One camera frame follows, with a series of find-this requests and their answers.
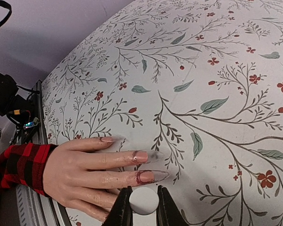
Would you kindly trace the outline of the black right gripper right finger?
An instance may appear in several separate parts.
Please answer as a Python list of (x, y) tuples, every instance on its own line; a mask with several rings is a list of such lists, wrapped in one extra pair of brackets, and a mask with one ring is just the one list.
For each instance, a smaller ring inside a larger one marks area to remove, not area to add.
[(158, 186), (159, 204), (156, 210), (157, 226), (188, 226), (168, 189)]

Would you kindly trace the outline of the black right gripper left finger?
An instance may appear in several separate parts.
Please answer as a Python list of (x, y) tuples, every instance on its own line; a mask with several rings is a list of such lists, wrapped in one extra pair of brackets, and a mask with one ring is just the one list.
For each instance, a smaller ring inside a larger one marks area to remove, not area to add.
[(132, 226), (133, 211), (129, 204), (132, 187), (122, 188), (102, 226)]

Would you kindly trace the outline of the red black plaid sleeve forearm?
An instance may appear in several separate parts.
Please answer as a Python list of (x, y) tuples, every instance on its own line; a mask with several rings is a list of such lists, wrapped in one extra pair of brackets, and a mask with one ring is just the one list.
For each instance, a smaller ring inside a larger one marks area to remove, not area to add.
[(33, 143), (11, 145), (0, 154), (0, 200), (1, 194), (20, 184), (49, 197), (43, 187), (46, 162), (56, 145)]

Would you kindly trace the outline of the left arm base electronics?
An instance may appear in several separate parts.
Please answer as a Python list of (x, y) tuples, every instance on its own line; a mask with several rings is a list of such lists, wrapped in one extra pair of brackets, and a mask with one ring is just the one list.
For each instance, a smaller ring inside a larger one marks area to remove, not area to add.
[(40, 123), (40, 91), (17, 85), (15, 80), (0, 73), (0, 116), (6, 116), (16, 126), (12, 144), (28, 143)]

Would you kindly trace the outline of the person's left hand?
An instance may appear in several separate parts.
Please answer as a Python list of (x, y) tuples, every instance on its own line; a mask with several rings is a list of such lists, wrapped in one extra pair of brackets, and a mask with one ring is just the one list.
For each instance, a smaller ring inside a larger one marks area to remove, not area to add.
[(169, 176), (161, 170), (114, 171), (114, 168), (148, 164), (159, 159), (157, 152), (144, 150), (104, 151), (117, 140), (117, 137), (92, 137), (55, 147), (42, 176), (45, 193), (66, 208), (104, 222), (117, 199), (112, 190), (148, 185)]

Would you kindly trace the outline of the aluminium front frame rail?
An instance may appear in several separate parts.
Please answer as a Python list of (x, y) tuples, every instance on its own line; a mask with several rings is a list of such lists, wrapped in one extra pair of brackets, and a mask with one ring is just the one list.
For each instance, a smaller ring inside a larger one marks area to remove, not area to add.
[[(36, 132), (30, 139), (35, 144), (47, 144), (42, 106), (42, 82), (37, 81), (34, 90), (35, 114), (40, 120)], [(46, 198), (26, 186), (17, 186), (17, 207), (22, 226), (70, 226), (66, 208), (52, 198)]]

